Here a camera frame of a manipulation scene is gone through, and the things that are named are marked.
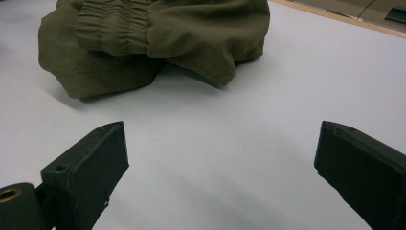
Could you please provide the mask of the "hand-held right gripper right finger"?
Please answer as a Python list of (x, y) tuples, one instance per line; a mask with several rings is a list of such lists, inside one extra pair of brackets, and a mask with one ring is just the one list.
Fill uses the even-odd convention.
[(324, 121), (314, 167), (372, 230), (406, 230), (406, 155)]

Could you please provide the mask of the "dark flat device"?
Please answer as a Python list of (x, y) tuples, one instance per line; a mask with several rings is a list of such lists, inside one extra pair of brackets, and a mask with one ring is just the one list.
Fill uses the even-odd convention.
[(406, 8), (393, 6), (385, 17), (386, 20), (406, 25)]

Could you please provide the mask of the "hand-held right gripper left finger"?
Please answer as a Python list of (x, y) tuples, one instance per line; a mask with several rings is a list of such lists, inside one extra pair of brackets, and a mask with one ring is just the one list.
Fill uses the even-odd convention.
[(100, 126), (41, 170), (56, 198), (56, 230), (91, 230), (128, 169), (124, 124)]

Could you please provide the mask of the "olive green pants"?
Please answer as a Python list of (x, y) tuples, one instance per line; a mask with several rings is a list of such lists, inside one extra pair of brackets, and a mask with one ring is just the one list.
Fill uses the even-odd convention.
[(74, 99), (147, 86), (165, 62), (225, 85), (262, 55), (269, 24), (267, 0), (57, 0), (38, 62)]

